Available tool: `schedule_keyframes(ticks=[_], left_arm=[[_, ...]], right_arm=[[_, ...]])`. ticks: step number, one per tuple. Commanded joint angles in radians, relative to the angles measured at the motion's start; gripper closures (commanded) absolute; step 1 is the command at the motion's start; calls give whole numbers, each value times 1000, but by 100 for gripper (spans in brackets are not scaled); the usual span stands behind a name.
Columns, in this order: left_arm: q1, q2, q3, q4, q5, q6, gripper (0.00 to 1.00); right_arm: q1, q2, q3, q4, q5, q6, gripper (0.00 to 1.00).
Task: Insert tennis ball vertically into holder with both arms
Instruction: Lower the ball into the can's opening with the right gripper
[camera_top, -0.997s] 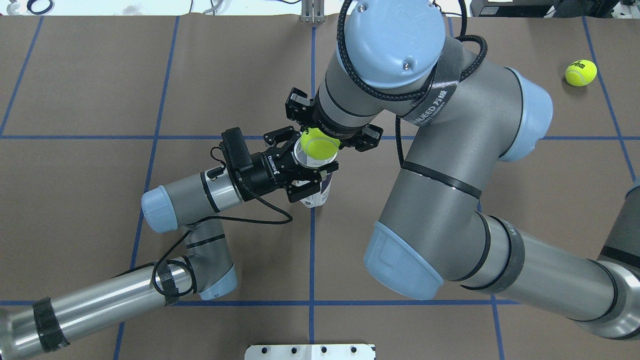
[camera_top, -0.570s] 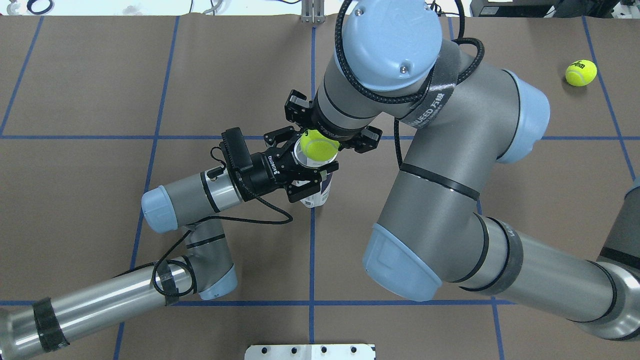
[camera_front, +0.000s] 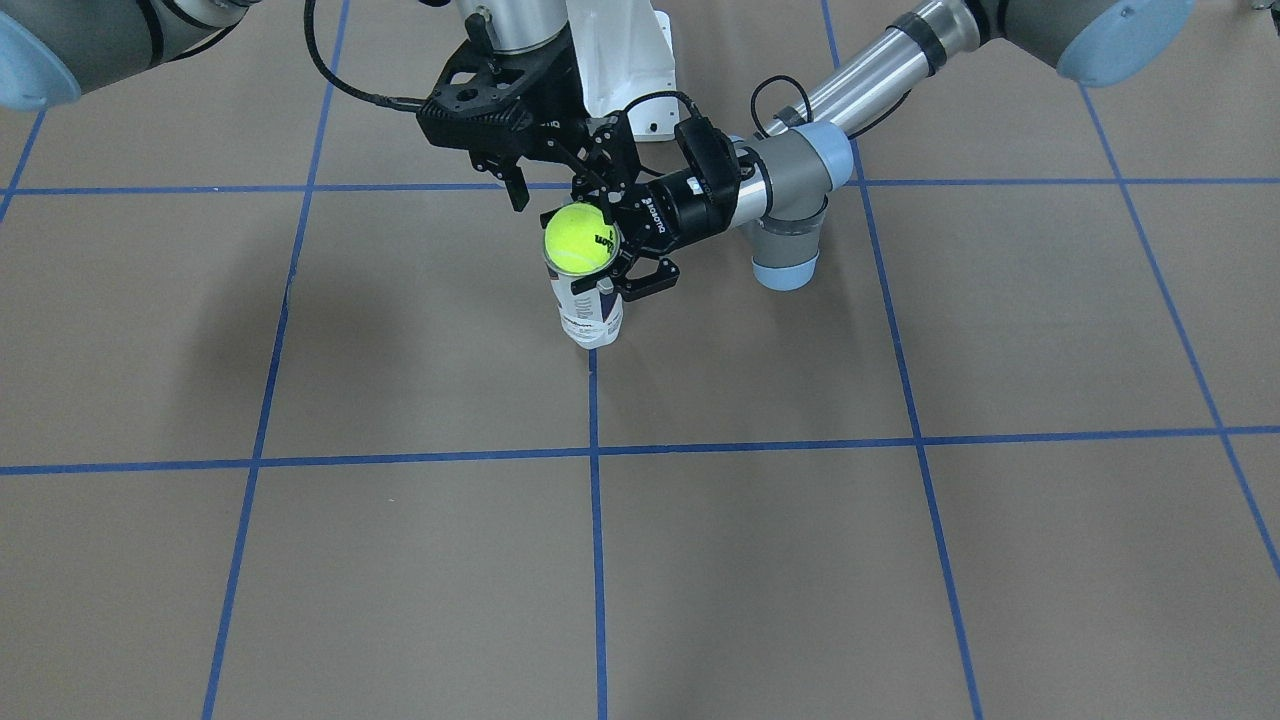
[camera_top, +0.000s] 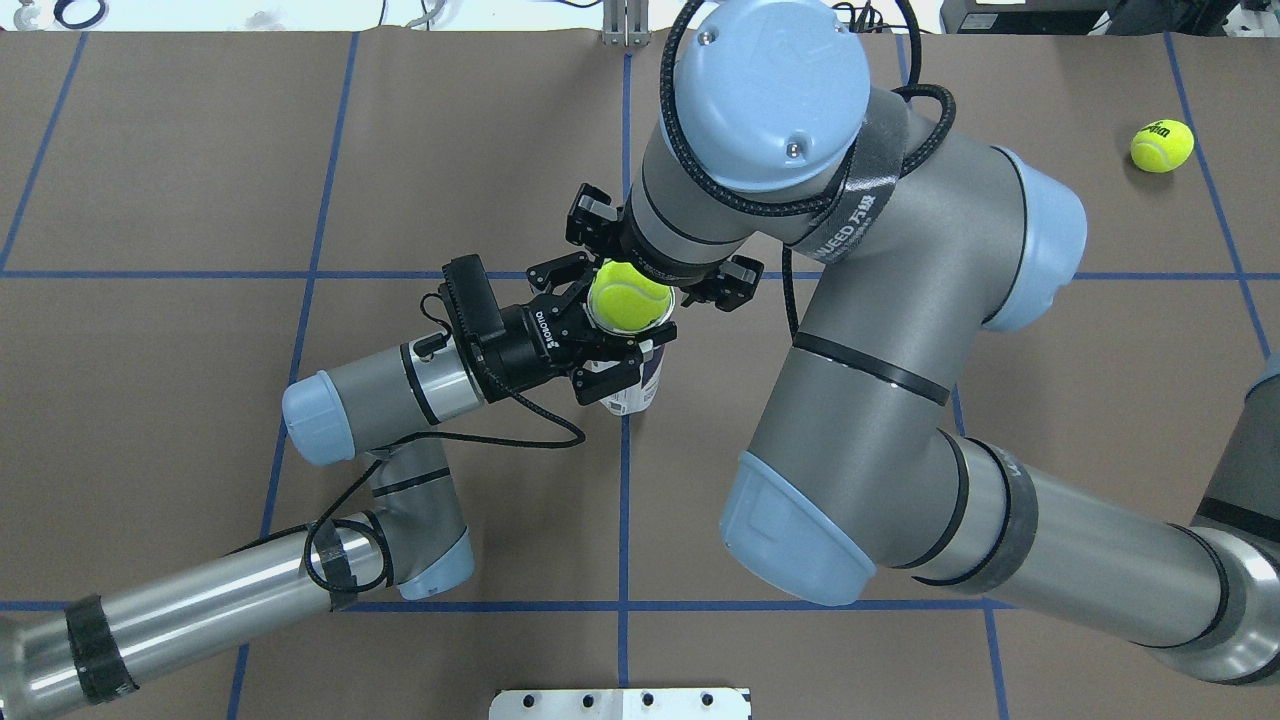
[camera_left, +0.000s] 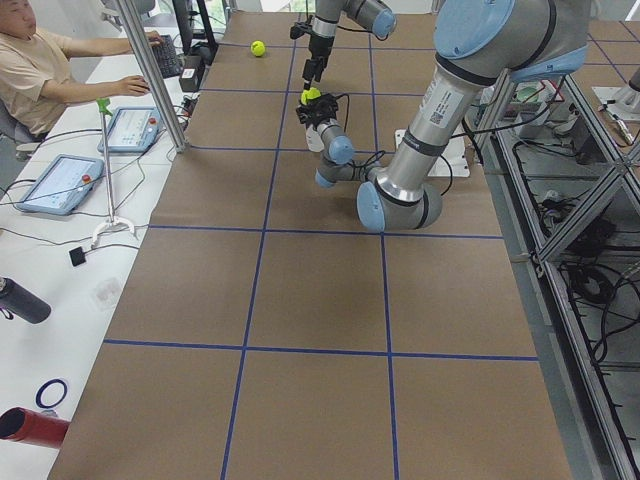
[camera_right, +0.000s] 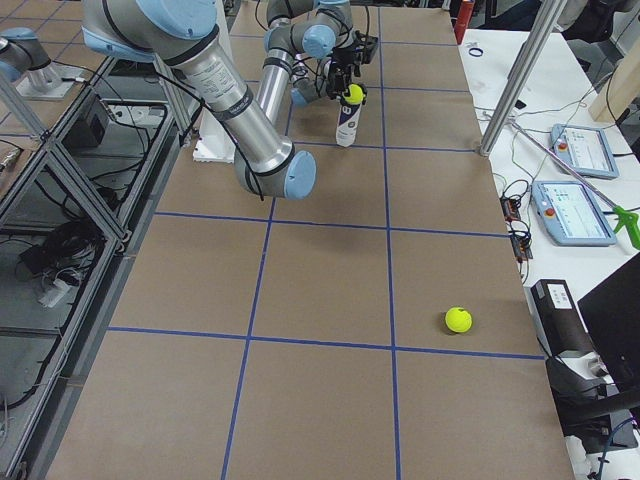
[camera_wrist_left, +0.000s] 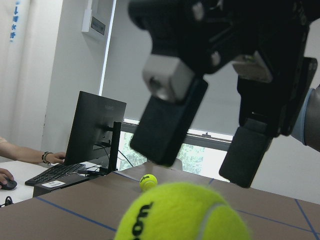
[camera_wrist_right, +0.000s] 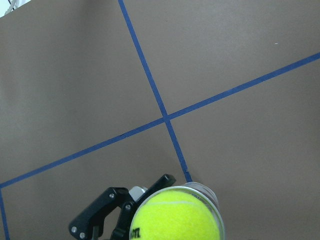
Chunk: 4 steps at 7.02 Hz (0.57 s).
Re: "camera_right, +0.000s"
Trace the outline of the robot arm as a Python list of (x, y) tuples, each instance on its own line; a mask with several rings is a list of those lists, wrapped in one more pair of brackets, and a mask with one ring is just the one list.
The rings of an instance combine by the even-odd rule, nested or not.
[(359, 103), (350, 87), (378, 49), (378, 38), (354, 27), (348, 1), (270, 1), (264, 73), (283, 72), (302, 105), (324, 96)]
[(161, 60), (179, 71), (236, 142), (240, 184), (259, 196), (299, 200), (313, 189), (316, 162), (274, 126), (288, 85), (297, 102), (351, 100), (368, 58), (347, 1), (271, 1), (263, 76), (253, 92), (219, 42), (213, 1), (85, 1), (83, 36), (118, 59)]

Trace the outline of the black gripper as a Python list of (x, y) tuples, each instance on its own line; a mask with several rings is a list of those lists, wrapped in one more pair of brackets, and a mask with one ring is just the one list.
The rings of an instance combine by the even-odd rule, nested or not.
[[(349, 71), (336, 64), (331, 58), (325, 58), (319, 63), (319, 97), (335, 99), (343, 96), (349, 88)], [(367, 88), (359, 84), (359, 104), (366, 104)]]
[(361, 48), (357, 42), (332, 50), (332, 61), (340, 66), (355, 66), (360, 60)]

